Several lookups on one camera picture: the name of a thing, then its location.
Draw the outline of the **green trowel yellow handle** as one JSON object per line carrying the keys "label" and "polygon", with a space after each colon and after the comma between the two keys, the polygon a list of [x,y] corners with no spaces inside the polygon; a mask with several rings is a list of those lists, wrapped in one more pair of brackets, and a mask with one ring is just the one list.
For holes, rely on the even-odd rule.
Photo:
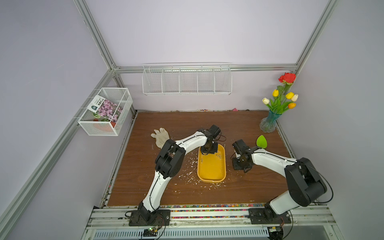
{"label": "green trowel yellow handle", "polygon": [[257,147],[261,148],[261,149],[266,149],[267,146],[268,146],[268,142],[267,142],[267,139],[265,138],[264,135],[260,135],[257,140],[256,140],[256,145]]}

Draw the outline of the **yellow plastic storage box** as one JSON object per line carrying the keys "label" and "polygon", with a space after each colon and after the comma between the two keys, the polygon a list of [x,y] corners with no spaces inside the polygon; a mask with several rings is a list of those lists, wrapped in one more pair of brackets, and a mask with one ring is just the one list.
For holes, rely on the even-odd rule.
{"label": "yellow plastic storage box", "polygon": [[218,145],[218,151],[214,154],[203,155],[199,148],[198,177],[205,183],[220,183],[227,176],[225,148]]}

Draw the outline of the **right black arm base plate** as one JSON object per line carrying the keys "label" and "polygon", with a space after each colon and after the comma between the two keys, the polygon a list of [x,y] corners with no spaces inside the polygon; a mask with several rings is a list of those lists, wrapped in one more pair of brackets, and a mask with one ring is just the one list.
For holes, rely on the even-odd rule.
{"label": "right black arm base plate", "polygon": [[291,224],[292,219],[288,212],[281,215],[275,214],[272,210],[266,208],[251,208],[248,210],[248,218],[252,225],[285,225]]}

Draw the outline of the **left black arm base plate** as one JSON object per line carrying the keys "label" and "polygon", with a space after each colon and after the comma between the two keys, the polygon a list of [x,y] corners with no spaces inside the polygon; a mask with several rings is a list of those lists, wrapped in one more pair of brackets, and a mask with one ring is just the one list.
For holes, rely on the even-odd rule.
{"label": "left black arm base plate", "polygon": [[171,220],[170,210],[157,210],[152,213],[149,211],[131,211],[129,217],[130,227],[144,227],[144,226],[168,226]]}

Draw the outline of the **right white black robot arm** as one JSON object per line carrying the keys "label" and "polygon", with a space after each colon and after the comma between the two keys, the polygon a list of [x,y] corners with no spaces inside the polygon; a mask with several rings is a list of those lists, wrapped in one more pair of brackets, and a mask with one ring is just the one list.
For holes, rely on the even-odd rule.
{"label": "right white black robot arm", "polygon": [[235,170],[244,173],[253,166],[262,166],[286,178],[288,190],[265,204],[265,213],[280,216],[297,207],[307,207],[324,195],[328,188],[320,173],[307,158],[286,158],[260,147],[250,148],[243,140],[232,144]]}

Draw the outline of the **white cotton work glove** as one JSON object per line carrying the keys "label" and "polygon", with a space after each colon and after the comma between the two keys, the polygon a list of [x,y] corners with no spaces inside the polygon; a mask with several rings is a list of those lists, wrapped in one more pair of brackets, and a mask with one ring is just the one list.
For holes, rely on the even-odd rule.
{"label": "white cotton work glove", "polygon": [[160,149],[164,146],[166,141],[170,139],[169,133],[164,128],[154,130],[151,137],[156,140],[156,146]]}

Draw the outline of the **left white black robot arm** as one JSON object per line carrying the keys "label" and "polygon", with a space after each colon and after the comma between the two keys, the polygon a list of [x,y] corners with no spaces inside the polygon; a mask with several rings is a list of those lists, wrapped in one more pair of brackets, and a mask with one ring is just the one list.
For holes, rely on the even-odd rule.
{"label": "left white black robot arm", "polygon": [[168,139],[155,160],[155,176],[138,211],[143,218],[149,218],[160,207],[160,201],[169,181],[180,171],[184,157],[189,152],[200,149],[204,155],[214,155],[219,151],[217,137],[221,133],[218,126],[199,129],[194,134],[181,140]]}

